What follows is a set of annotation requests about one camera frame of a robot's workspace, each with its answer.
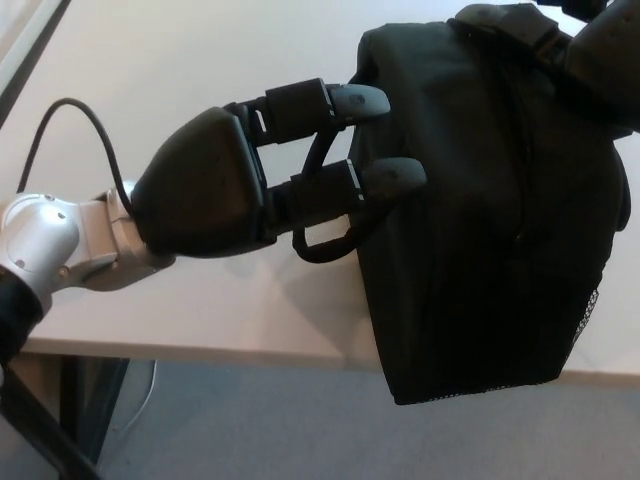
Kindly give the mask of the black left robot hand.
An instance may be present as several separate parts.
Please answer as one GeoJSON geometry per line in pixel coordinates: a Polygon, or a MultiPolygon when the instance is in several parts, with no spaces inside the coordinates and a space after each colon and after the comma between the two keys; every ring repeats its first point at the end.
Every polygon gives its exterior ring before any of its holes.
{"type": "Polygon", "coordinates": [[[346,256],[427,181],[413,158],[327,162],[340,132],[389,111],[376,87],[315,78],[202,112],[163,143],[132,191],[142,240],[157,254],[221,258],[290,233],[309,263],[346,256]]]}

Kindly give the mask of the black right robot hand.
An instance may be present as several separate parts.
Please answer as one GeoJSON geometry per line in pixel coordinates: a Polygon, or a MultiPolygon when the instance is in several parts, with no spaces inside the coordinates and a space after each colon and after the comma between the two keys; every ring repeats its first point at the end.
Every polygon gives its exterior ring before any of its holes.
{"type": "Polygon", "coordinates": [[[578,111],[639,131],[639,3],[472,4],[455,25],[546,74],[578,111]]]}

